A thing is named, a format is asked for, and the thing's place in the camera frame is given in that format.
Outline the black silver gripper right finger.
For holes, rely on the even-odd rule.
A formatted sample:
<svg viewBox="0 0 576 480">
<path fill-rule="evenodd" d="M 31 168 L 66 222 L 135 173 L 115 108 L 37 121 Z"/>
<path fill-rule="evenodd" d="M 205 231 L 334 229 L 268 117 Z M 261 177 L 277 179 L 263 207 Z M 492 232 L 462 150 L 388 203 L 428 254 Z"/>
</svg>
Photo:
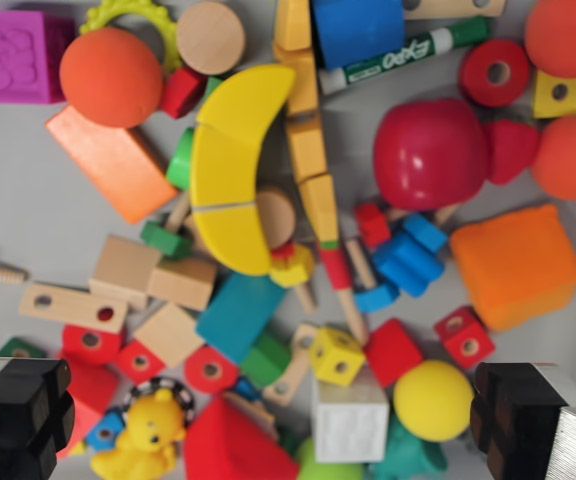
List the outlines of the black silver gripper right finger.
<svg viewBox="0 0 576 480">
<path fill-rule="evenodd" d="M 556 364 L 482 362 L 470 428 L 495 479 L 576 479 L 576 383 Z"/>
</svg>

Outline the black silver gripper left finger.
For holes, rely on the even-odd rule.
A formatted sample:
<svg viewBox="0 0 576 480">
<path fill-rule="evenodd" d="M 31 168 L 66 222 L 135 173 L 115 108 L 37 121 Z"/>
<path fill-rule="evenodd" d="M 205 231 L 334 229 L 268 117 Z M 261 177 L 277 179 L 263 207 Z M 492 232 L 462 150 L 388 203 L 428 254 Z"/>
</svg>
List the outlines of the black silver gripper left finger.
<svg viewBox="0 0 576 480">
<path fill-rule="evenodd" d="M 72 436 L 71 370 L 62 359 L 0 357 L 0 479 L 48 479 Z"/>
</svg>

